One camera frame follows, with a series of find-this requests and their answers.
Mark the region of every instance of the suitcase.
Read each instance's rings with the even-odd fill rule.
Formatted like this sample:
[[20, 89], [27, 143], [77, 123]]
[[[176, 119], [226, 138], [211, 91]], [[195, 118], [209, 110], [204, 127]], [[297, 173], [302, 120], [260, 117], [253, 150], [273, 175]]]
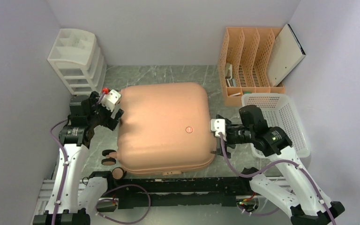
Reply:
[[216, 139], [208, 97], [193, 82], [133, 86], [121, 90], [122, 115], [116, 158], [132, 174], [179, 174], [207, 167]]

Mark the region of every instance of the floor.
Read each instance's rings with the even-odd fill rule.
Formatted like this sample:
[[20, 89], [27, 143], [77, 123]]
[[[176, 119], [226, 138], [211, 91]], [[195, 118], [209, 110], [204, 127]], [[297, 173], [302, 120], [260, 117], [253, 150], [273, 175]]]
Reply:
[[[233, 123], [240, 123], [239, 107], [224, 106], [217, 66], [114, 66], [107, 69], [104, 86], [110, 89], [121, 90], [134, 85], [176, 82], [196, 82], [202, 85], [208, 94], [211, 118], [215, 118], [216, 114], [220, 114], [230, 119]], [[103, 159], [101, 152], [105, 149], [117, 149], [118, 130], [111, 131], [105, 127], [97, 127], [95, 133], [90, 145], [90, 156], [82, 171], [82, 176], [89, 176], [93, 171], [112, 170], [120, 166], [119, 163], [114, 166], [101, 165], [101, 160]], [[262, 168], [268, 164], [266, 159], [255, 158], [248, 145], [238, 145], [235, 150], [230, 151], [232, 151], [230, 162], [238, 171], [242, 171], [244, 167], [254, 166]], [[272, 168], [265, 175], [279, 176], [280, 173], [276, 168]], [[213, 162], [201, 171], [165, 177], [217, 176], [234, 176], [224, 159], [220, 156], [215, 157]], [[138, 178], [162, 177], [162, 175], [151, 175], [139, 176]], [[137, 176], [128, 174], [126, 178], [137, 178]]]

